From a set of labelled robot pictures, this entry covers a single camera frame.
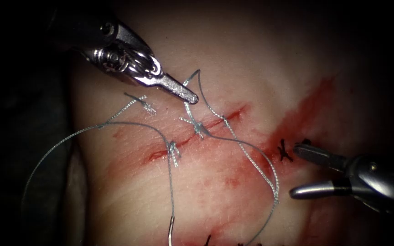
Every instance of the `black suture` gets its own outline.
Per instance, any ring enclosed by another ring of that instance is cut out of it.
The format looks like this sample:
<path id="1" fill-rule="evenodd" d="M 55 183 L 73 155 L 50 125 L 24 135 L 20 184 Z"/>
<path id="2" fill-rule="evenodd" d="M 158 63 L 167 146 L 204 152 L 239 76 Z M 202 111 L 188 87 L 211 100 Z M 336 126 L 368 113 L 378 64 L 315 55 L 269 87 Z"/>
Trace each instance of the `black suture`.
<path id="1" fill-rule="evenodd" d="M 207 236 L 205 246 L 208 246 L 208 245 L 209 245 L 209 239 L 211 239 L 211 235 Z"/>
<path id="2" fill-rule="evenodd" d="M 291 156 L 289 156 L 288 153 L 285 151 L 285 139 L 280 140 L 280 145 L 281 147 L 278 146 L 278 150 L 280 152 L 280 161 L 282 161 L 282 159 L 286 157 L 290 162 L 293 162 L 293 158 L 291 158 Z"/>

